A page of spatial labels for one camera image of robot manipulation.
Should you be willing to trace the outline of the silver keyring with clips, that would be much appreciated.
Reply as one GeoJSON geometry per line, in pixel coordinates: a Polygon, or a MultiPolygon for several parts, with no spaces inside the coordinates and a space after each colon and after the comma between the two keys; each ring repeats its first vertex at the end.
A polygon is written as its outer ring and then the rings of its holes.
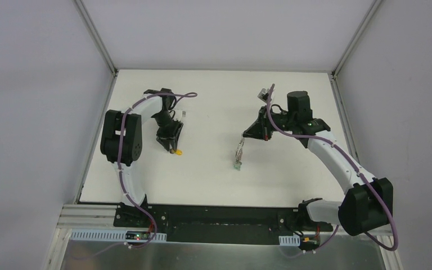
{"type": "Polygon", "coordinates": [[[238,143],[238,146],[235,151],[235,162],[234,163],[242,163],[242,153],[243,153],[243,147],[245,143],[245,138],[241,136],[241,139],[238,143]]]}

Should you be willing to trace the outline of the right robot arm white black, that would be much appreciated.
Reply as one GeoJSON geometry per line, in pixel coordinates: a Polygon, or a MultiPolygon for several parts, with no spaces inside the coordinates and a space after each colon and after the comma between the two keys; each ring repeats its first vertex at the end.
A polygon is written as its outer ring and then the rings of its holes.
{"type": "Polygon", "coordinates": [[[335,177],[344,193],[341,202],[311,199],[299,205],[298,226],[312,230],[319,222],[340,225],[351,236],[393,225],[393,185],[377,178],[348,155],[337,143],[329,125],[313,117],[306,91],[287,94],[287,109],[273,111],[272,94],[263,89],[258,97],[266,103],[244,138],[269,141],[273,132],[296,138],[316,155],[335,177]]]}

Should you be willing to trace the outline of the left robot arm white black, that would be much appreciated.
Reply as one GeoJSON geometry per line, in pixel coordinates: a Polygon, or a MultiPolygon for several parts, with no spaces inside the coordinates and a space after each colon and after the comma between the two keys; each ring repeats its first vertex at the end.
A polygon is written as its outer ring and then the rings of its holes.
{"type": "Polygon", "coordinates": [[[157,123],[156,141],[170,154],[181,154],[178,141],[183,123],[172,115],[176,104],[197,93],[176,94],[171,89],[146,90],[136,103],[124,110],[108,110],[100,141],[100,151],[114,167],[122,191],[122,204],[133,207],[127,219],[143,227],[153,216],[142,207],[146,192],[138,176],[138,159],[143,150],[142,127],[149,119],[157,123]]]}

